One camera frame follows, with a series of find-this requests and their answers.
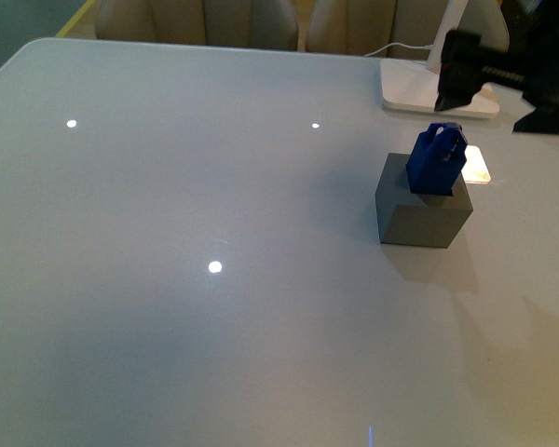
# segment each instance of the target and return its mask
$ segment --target beige chair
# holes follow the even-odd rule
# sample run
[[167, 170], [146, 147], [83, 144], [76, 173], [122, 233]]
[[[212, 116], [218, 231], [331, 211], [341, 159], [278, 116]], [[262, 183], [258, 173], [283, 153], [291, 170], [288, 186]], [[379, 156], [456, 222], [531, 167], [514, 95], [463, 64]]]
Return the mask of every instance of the beige chair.
[[[368, 54], [389, 42], [432, 44], [448, 0], [316, 0], [306, 51]], [[427, 50], [391, 47], [378, 56], [426, 59]]]
[[102, 0], [99, 39], [297, 50], [292, 0]]

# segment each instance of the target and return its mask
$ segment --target blue plastic piece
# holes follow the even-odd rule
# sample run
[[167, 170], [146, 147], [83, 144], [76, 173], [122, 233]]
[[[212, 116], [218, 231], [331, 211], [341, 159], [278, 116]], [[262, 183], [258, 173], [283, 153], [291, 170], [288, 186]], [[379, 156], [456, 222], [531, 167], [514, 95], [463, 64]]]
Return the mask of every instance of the blue plastic piece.
[[456, 123], [433, 123], [418, 135], [406, 164], [410, 192], [451, 196], [451, 188], [466, 164], [468, 142]]

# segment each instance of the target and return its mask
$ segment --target gray block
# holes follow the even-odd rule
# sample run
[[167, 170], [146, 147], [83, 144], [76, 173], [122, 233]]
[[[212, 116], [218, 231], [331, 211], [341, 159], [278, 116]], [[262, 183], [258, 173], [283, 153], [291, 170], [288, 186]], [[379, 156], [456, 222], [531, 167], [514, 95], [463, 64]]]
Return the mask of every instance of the gray block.
[[472, 204], [460, 174], [451, 196], [410, 192], [407, 154], [388, 154], [375, 192], [379, 239], [383, 244], [446, 249], [470, 217]]

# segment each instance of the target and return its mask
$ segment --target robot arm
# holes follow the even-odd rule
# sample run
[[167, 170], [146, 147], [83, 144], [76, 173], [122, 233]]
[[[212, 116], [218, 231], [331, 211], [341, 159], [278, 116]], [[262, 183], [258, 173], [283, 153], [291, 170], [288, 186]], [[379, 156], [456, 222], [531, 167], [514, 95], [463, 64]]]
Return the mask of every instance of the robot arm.
[[559, 134], [559, 3], [542, 2], [537, 12], [539, 20], [519, 54], [481, 47], [480, 36], [451, 31], [443, 46], [435, 110], [469, 104], [484, 83], [495, 82], [521, 90], [535, 106], [514, 131]]

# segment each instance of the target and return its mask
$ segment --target table surface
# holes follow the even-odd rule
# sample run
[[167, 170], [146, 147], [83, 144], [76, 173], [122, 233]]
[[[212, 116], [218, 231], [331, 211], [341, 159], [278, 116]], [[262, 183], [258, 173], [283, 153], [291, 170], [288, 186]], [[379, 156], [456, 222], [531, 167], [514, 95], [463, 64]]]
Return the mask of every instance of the table surface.
[[559, 446], [559, 137], [498, 88], [459, 120], [493, 180], [450, 248], [381, 245], [387, 154], [439, 118], [380, 93], [376, 59], [20, 51], [0, 446]]

